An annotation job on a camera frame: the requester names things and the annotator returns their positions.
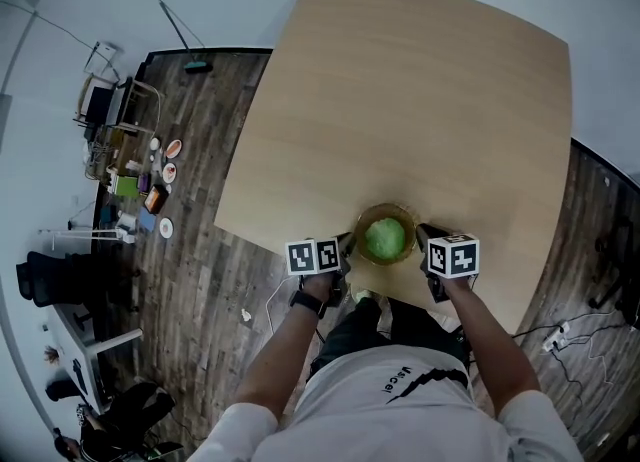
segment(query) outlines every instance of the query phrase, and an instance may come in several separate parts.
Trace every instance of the white desk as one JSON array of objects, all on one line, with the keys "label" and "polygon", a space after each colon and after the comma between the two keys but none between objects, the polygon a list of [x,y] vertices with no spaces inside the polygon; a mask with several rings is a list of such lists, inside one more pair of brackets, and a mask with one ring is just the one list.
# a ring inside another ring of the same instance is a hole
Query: white desk
[{"label": "white desk", "polygon": [[64,306],[49,307],[47,315],[49,331],[60,356],[60,366],[67,371],[69,378],[73,380],[87,403],[98,414],[102,414],[109,408],[109,404],[103,403],[98,393],[96,383],[96,375],[99,375],[97,356],[100,352],[139,338],[142,336],[142,330],[135,329],[113,339],[97,343],[86,339],[87,336],[93,339],[92,331],[81,332],[70,314],[67,314]]}]

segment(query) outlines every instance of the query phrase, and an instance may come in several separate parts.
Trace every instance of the bowl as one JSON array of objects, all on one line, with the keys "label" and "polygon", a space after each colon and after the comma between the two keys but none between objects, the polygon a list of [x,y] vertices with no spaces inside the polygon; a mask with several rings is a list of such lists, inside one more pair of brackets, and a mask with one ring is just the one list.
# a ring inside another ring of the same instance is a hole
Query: bowl
[{"label": "bowl", "polygon": [[[404,229],[404,249],[395,259],[381,259],[372,254],[367,247],[367,238],[365,233],[371,227],[371,224],[385,218],[393,218],[397,220]],[[375,265],[389,266],[407,259],[414,245],[416,244],[416,226],[413,217],[400,206],[392,203],[383,203],[372,206],[365,210],[355,228],[356,246],[360,254]]]},{"label": "bowl", "polygon": [[181,150],[182,150],[182,140],[174,140],[173,142],[171,142],[171,144],[167,146],[167,150],[165,151],[164,154],[169,160],[172,160],[173,158],[175,158],[180,154]]}]

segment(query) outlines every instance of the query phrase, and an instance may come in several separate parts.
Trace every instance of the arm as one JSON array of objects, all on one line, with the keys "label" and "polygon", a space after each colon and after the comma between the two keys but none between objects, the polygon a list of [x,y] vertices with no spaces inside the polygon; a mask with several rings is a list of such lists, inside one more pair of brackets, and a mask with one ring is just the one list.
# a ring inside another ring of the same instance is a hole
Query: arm
[{"label": "arm", "polygon": [[100,423],[100,421],[93,417],[93,413],[89,407],[83,406],[82,412],[84,414],[84,419],[87,420],[87,422],[94,430],[102,430],[103,432],[106,432],[104,426],[102,426],[102,423]]},{"label": "arm", "polygon": [[[331,277],[331,274],[324,274],[307,279],[303,291],[326,302]],[[262,405],[280,420],[302,373],[317,326],[318,316],[310,309],[295,304],[249,366],[233,403]]]},{"label": "arm", "polygon": [[522,349],[500,326],[466,278],[440,279],[473,348],[478,371],[496,415],[524,391],[540,390],[533,367]]}]

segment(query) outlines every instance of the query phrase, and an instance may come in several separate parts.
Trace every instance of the sleeve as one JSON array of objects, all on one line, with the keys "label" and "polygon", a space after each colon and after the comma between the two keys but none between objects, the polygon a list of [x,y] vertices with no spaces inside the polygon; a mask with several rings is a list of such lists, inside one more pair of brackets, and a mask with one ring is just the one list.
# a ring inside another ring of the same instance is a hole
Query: sleeve
[{"label": "sleeve", "polygon": [[122,448],[115,447],[117,443],[102,430],[91,430],[83,435],[80,450],[86,460],[116,460],[122,453]]},{"label": "sleeve", "polygon": [[513,398],[498,415],[506,428],[514,462],[579,462],[582,455],[549,397],[526,391]]},{"label": "sleeve", "polygon": [[266,407],[236,403],[229,407],[189,462],[248,461],[258,445],[278,429],[278,420]]}]

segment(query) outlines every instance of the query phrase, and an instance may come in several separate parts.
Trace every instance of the green object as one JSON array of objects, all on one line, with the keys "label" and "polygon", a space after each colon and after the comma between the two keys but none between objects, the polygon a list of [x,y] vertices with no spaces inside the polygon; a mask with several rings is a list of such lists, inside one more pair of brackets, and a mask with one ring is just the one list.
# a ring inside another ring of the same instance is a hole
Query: green object
[{"label": "green object", "polygon": [[138,197],[138,178],[131,176],[116,176],[113,194],[120,197]]},{"label": "green object", "polygon": [[184,66],[184,70],[187,74],[208,73],[213,69],[213,66],[208,62],[193,61]]},{"label": "green object", "polygon": [[371,224],[364,234],[369,252],[380,259],[396,259],[404,250],[402,224],[394,218],[384,218]]}]

